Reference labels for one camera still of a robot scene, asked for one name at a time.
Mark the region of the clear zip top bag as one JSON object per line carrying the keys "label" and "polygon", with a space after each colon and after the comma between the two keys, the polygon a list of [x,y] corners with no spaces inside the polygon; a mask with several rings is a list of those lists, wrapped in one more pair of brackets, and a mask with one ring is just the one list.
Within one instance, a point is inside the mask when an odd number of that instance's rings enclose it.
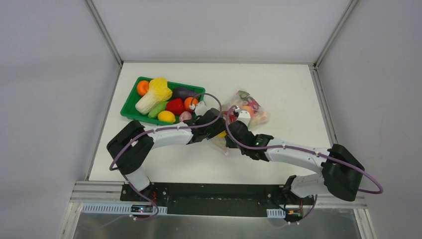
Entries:
{"label": "clear zip top bag", "polygon": [[[251,121],[248,125],[248,129],[255,129],[266,124],[269,121],[270,114],[255,100],[252,95],[245,90],[238,90],[233,96],[231,96],[223,105],[222,116],[224,118],[224,113],[229,110],[231,106],[242,107],[244,105],[251,106],[254,108],[254,116],[251,118]],[[229,156],[229,148],[226,146],[226,139],[215,136],[211,139],[211,142],[218,147],[222,154]]]}

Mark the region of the fake peach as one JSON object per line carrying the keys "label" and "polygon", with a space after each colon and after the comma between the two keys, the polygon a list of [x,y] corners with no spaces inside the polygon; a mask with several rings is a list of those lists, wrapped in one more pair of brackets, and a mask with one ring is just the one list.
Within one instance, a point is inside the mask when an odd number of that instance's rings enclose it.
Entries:
{"label": "fake peach", "polygon": [[241,109],[248,111],[251,117],[254,116],[254,108],[253,107],[244,105],[244,106],[241,107]]}

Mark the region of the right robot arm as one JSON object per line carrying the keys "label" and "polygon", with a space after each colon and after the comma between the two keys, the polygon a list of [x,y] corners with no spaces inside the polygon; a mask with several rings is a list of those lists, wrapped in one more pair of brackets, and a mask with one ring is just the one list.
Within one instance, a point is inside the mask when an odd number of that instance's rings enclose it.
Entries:
{"label": "right robot arm", "polygon": [[240,121],[228,125],[226,139],[253,160],[282,162],[313,172],[307,176],[289,177],[282,191],[283,199],[289,204],[315,194],[330,193],[349,202],[356,198],[364,167],[341,144],[330,148],[288,145],[271,135],[254,135]]}

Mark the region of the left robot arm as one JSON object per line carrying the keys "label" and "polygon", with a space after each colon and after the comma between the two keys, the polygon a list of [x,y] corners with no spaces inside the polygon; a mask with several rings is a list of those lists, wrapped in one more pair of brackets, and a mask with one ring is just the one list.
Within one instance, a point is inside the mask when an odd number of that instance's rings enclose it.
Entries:
{"label": "left robot arm", "polygon": [[118,170],[133,186],[133,195],[147,201],[152,194],[151,182],[142,168],[150,151],[170,145],[188,145],[211,139],[223,131],[222,113],[216,108],[207,110],[196,119],[147,128],[139,121],[128,123],[106,145],[113,159],[110,170]]}

